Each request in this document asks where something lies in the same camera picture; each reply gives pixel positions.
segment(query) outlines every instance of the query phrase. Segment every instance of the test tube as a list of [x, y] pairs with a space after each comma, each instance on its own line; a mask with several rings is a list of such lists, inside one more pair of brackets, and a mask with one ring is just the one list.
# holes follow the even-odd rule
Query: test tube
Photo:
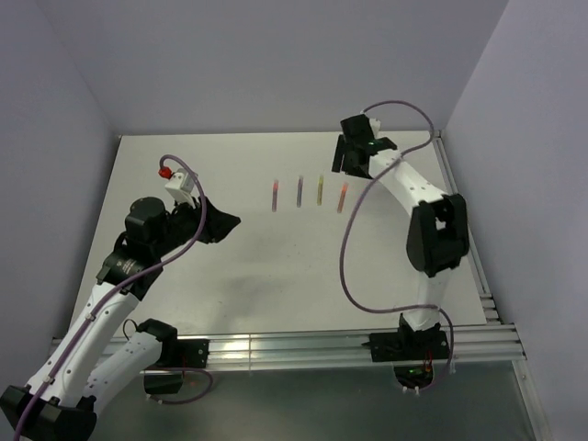
[[304, 178], [298, 177], [298, 194], [296, 195], [296, 207], [302, 207], [302, 186], [304, 185]]
[[343, 204], [345, 203], [345, 194], [347, 193], [347, 188], [349, 184], [346, 182], [343, 184], [341, 188], [341, 196], [339, 197], [339, 205], [337, 206], [337, 213], [341, 213], [343, 211]]
[[324, 185], [324, 176], [319, 176], [319, 188], [316, 193], [316, 205], [322, 205], [322, 186]]
[[277, 186], [278, 181], [277, 179], [274, 180], [274, 189], [272, 192], [272, 211], [275, 213], [277, 211]]

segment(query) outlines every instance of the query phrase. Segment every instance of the gray floor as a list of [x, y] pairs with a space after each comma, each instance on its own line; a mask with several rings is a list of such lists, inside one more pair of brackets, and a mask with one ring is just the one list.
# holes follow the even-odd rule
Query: gray floor
[[[397, 390], [389, 367], [215, 374], [210, 395], [185, 406], [146, 401], [136, 379], [91, 439], [534, 439], [510, 363], [457, 368], [418, 399]], [[191, 380], [186, 392], [203, 381]]]

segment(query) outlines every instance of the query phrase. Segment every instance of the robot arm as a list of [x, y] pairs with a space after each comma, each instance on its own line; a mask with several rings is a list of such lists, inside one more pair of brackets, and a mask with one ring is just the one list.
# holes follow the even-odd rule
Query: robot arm
[[378, 138], [378, 121], [361, 114], [344, 119], [341, 127], [333, 171], [377, 177], [411, 217], [406, 253], [418, 272], [414, 304], [424, 307], [405, 310], [398, 331], [371, 334], [364, 345], [374, 362], [428, 360], [423, 367], [394, 368], [401, 385], [418, 393], [433, 381], [432, 360], [450, 355], [438, 309], [452, 270], [469, 251], [466, 202], [436, 188], [404, 162], [394, 142]]
[[[371, 178], [394, 161], [398, 164], [379, 182], [399, 200], [411, 216], [406, 251], [418, 271], [417, 304], [440, 305], [451, 270], [469, 250], [465, 200], [449, 196], [433, 186], [402, 160], [394, 142], [377, 138], [379, 122], [357, 115], [341, 121], [333, 171]], [[425, 331], [439, 322], [436, 310], [414, 310], [403, 314], [413, 332]]]
[[[39, 394], [22, 432], [32, 441], [85, 441], [94, 430], [97, 415], [138, 372], [155, 364], [169, 366], [177, 330], [150, 319], [138, 327], [125, 346], [95, 368], [114, 332], [163, 269], [126, 285], [104, 304], [102, 301], [116, 285], [160, 264], [166, 254], [187, 243], [200, 223], [201, 204], [190, 194], [194, 182], [188, 173], [162, 169], [160, 175], [168, 179], [165, 187], [175, 200], [174, 210], [166, 211], [158, 198], [141, 198], [131, 205], [125, 231], [105, 259], [88, 302], [61, 344], [27, 387], [9, 386], [0, 398], [0, 407], [16, 428], [28, 403]], [[218, 211], [209, 200], [206, 203], [205, 226], [198, 240], [216, 243], [241, 220]], [[52, 378], [51, 370], [71, 342], [76, 343]]]

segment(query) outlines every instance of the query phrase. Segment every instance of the purple wall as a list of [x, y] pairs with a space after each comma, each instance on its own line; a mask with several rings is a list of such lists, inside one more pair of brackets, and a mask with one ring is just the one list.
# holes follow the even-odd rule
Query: purple wall
[[[46, 359], [85, 266], [116, 151], [32, 0], [0, 5], [0, 390]], [[12, 439], [4, 417], [0, 438]]]
[[506, 3], [39, 0], [123, 134], [338, 130], [385, 97], [445, 127]]
[[446, 132], [500, 312], [558, 440], [588, 431], [588, 3], [511, 0]]

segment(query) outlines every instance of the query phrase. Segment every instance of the black mounting bracket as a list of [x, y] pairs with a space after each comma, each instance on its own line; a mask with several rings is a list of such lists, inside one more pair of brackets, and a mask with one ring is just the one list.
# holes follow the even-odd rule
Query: black mounting bracket
[[[204, 338], [175, 340], [169, 356], [154, 368], [205, 368], [209, 359], [209, 344], [210, 340]], [[183, 383], [181, 372], [143, 377], [143, 388], [149, 395], [178, 393]]]
[[[28, 388], [17, 386], [8, 386], [0, 397], [0, 408], [13, 429], [32, 398]], [[83, 397], [75, 407], [63, 407], [54, 400], [37, 400], [22, 436], [33, 440], [87, 441], [96, 418], [93, 399]]]
[[449, 357], [447, 336], [439, 323], [424, 331], [413, 331], [402, 315], [398, 331], [370, 334], [363, 346], [369, 348], [374, 363], [421, 361], [429, 355], [435, 360]]
[[458, 193], [413, 208], [406, 254], [417, 271], [434, 277], [459, 266], [469, 251], [466, 200]]

